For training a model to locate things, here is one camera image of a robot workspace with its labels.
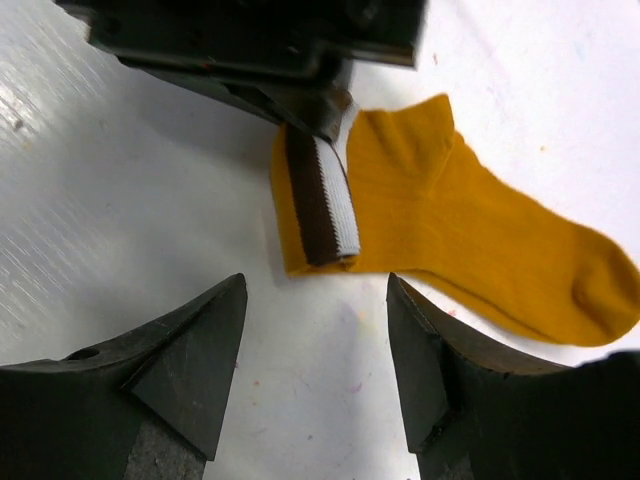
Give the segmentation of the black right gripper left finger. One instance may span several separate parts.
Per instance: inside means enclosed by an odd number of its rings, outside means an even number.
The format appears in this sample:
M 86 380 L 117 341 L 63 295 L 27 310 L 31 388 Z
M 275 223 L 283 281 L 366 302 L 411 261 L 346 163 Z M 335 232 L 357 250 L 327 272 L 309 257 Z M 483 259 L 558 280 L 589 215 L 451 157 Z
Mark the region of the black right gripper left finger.
M 235 274 L 60 360 L 1 369 L 5 479 L 200 479 L 219 443 L 247 307 Z

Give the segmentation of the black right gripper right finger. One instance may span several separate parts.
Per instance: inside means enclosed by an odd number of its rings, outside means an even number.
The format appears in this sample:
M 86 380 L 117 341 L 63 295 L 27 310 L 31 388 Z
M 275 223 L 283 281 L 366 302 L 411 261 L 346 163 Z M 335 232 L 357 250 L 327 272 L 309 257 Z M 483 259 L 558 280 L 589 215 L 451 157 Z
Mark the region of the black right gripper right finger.
M 502 344 L 397 276 L 390 349 L 424 479 L 635 479 L 639 355 L 569 367 Z

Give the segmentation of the mustard yellow striped sock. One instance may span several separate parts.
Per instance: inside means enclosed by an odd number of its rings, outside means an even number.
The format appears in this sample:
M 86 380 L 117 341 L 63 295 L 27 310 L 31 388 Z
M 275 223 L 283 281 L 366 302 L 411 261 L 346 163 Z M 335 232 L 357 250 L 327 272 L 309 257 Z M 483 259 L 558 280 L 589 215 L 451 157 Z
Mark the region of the mustard yellow striped sock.
M 639 320 L 639 271 L 611 239 L 500 181 L 440 94 L 349 107 L 335 142 L 283 126 L 271 180 L 290 276 L 401 273 L 511 333 L 596 347 Z

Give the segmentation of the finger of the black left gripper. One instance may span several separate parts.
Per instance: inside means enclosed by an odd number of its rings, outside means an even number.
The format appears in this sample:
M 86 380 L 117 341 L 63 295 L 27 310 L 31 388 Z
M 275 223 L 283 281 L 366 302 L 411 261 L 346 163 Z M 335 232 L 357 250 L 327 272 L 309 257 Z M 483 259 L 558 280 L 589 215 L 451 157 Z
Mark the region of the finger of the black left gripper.
M 166 82 L 329 142 L 337 140 L 352 100 L 353 62 L 309 44 L 146 45 L 139 67 Z

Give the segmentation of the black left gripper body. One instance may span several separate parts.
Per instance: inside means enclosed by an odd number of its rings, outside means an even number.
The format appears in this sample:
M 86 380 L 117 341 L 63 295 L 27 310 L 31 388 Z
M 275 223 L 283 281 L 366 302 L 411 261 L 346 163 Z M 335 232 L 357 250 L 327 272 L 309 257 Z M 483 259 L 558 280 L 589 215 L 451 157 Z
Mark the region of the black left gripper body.
M 90 45 L 147 71 L 312 80 L 354 60 L 411 67 L 426 1 L 60 1 Z

